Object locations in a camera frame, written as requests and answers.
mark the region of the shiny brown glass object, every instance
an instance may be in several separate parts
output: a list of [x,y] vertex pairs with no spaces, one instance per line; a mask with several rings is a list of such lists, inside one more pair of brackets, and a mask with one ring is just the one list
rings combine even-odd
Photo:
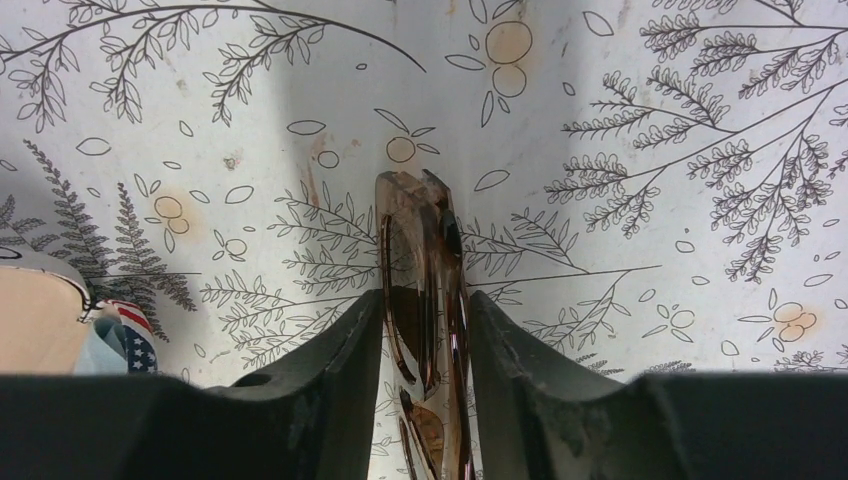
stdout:
[[[421,179],[385,172],[377,177],[376,200],[385,324],[410,478],[474,479],[466,398],[468,296],[450,189],[428,170]],[[446,421],[423,406],[441,383],[439,331],[446,332]]]

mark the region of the floral tablecloth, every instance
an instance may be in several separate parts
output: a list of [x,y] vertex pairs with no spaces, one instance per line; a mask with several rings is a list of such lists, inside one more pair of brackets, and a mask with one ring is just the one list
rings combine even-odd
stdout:
[[[377,286],[375,176],[421,168],[472,288],[588,368],[846,368],[844,0],[3,9],[0,246],[140,305],[186,381]],[[404,478],[393,403],[374,479]]]

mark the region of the patterned tablecloth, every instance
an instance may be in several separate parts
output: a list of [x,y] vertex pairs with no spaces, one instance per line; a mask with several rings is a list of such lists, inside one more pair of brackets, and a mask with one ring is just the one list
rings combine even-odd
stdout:
[[[186,381],[375,287],[375,176],[420,168],[453,190],[473,289],[593,370],[846,368],[844,0],[3,12],[0,246],[137,303]],[[394,401],[374,479],[404,477]]]

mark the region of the american flag fabric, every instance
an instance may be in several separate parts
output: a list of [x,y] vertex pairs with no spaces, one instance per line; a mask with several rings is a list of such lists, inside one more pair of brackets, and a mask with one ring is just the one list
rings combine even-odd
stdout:
[[158,363],[153,348],[153,330],[138,305],[121,300],[102,302],[118,311],[126,336],[127,371],[156,373]]

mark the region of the stars and stripes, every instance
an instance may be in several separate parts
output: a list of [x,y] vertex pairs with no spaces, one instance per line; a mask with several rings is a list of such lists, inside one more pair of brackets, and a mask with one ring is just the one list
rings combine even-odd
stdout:
[[105,300],[117,310],[126,335],[127,371],[156,373],[158,363],[153,348],[153,331],[138,305],[120,300]]

